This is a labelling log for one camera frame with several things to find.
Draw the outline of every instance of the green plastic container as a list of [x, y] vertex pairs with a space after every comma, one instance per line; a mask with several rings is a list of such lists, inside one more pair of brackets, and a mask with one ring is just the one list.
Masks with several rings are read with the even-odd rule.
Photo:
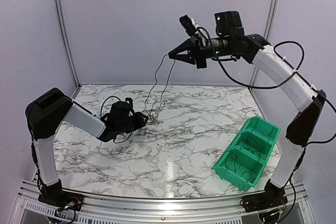
[[247, 191], [255, 187], [265, 164], [258, 161], [241, 147], [235, 146], [226, 151], [212, 168], [221, 179]]
[[279, 134], [279, 127], [258, 116], [248, 119], [212, 169], [239, 190], [255, 187]]
[[241, 131], [243, 130], [252, 130], [258, 132], [260, 135], [265, 136], [274, 142], [277, 141], [280, 134], [279, 127], [265, 121], [258, 116], [248, 119], [241, 128]]

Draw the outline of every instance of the metal frame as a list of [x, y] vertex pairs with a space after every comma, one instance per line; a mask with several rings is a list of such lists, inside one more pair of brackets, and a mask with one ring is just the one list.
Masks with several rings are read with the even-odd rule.
[[[295, 184], [295, 189], [297, 191], [296, 202], [300, 204], [305, 223], [315, 224], [303, 184]], [[104, 224], [139, 222], [196, 224], [225, 223], [227, 220], [234, 223], [234, 220], [239, 220], [242, 216], [257, 213], [245, 213], [239, 204], [243, 195], [195, 199], [148, 199], [81, 193], [84, 195], [83, 206], [81, 212], [77, 213], [78, 219], [75, 222], [80, 224], [94, 224], [99, 223], [98, 221]], [[286, 193], [289, 200], [288, 205], [291, 205], [294, 198], [291, 186], [286, 187]], [[25, 209], [34, 210], [35, 208], [36, 212], [52, 217], [56, 207], [40, 203], [38, 195], [39, 190], [35, 182], [23, 181], [9, 224], [20, 223]]]
[[70, 49], [70, 43], [69, 43], [69, 39], [68, 39], [67, 31], [66, 31], [66, 26], [65, 26], [65, 22], [64, 22], [64, 18], [63, 18], [61, 0], [54, 0], [54, 4], [55, 4], [55, 9], [56, 9], [56, 16], [57, 16], [58, 26], [59, 26], [59, 30], [60, 30], [61, 39], [62, 39], [62, 44], [63, 44], [63, 47], [64, 47], [64, 52], [65, 52], [68, 67], [69, 67], [69, 70], [70, 70], [71, 78], [72, 78], [72, 81], [75, 84], [75, 87], [79, 88], [80, 87], [80, 82], [79, 82], [79, 79], [78, 79], [77, 71], [76, 71], [76, 68], [75, 68], [75, 63], [73, 61], [74, 59], [72, 57], [72, 52], [71, 52], [71, 49]]
[[[265, 27], [265, 31], [264, 31], [264, 38], [266, 38], [267, 40], [269, 39], [272, 29], [273, 29], [273, 25], [275, 22], [275, 17], [276, 17], [276, 13], [277, 13], [277, 9], [278, 9], [278, 4], [279, 4], [279, 0], [271, 0], [271, 4], [269, 7], [269, 12], [268, 12], [268, 18], [267, 18], [267, 22], [266, 22], [266, 27]], [[251, 76], [251, 80], [250, 80], [250, 85], [253, 86], [256, 84], [258, 76], [259, 76], [260, 70], [256, 67], [254, 67], [252, 76]]]

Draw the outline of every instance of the marble table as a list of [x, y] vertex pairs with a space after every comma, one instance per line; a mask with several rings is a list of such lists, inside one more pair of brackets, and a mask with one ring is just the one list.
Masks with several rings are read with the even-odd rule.
[[[83, 86], [76, 101], [99, 115], [111, 95], [131, 97], [144, 109], [152, 86]], [[157, 86], [148, 107], [160, 99]], [[104, 143], [63, 123], [55, 137], [56, 166], [66, 188], [141, 198], [198, 198], [242, 194], [211, 167], [245, 121], [260, 115], [245, 88], [168, 86], [159, 121], [134, 132], [124, 143]], [[107, 102], [103, 112], [110, 109]], [[120, 136], [117, 141], [125, 140]], [[262, 190], [279, 161], [275, 147], [256, 188]]]

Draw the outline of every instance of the marble tabletop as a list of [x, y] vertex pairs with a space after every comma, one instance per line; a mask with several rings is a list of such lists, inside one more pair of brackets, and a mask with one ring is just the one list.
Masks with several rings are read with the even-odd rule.
[[[76, 101], [99, 115], [115, 95], [144, 109], [152, 86], [83, 86]], [[160, 99], [157, 86], [148, 99]], [[245, 88], [168, 86], [158, 123], [133, 132], [124, 143], [104, 143], [63, 123], [55, 137], [56, 167], [66, 188], [141, 198], [198, 198], [242, 194], [211, 170], [245, 121], [261, 116]], [[110, 109], [107, 102], [103, 112]], [[120, 136], [117, 141], [125, 140]], [[262, 190], [280, 159], [275, 147], [256, 188]]]

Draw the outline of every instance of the gray marble vein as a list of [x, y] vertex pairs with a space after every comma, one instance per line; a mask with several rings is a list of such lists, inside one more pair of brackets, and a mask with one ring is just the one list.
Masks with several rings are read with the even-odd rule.
[[[151, 86], [83, 86], [76, 101], [99, 115], [111, 95], [131, 97], [144, 109]], [[160, 99], [157, 86], [148, 107]], [[104, 143], [63, 123], [54, 142], [56, 166], [64, 187], [97, 194], [197, 198], [244, 193], [211, 170], [245, 121], [260, 112], [247, 89], [168, 86], [158, 122], [136, 131], [124, 143]], [[110, 109], [110, 104], [103, 112]], [[117, 141], [125, 140], [120, 136]], [[262, 190], [279, 161], [275, 147], [256, 188]]]

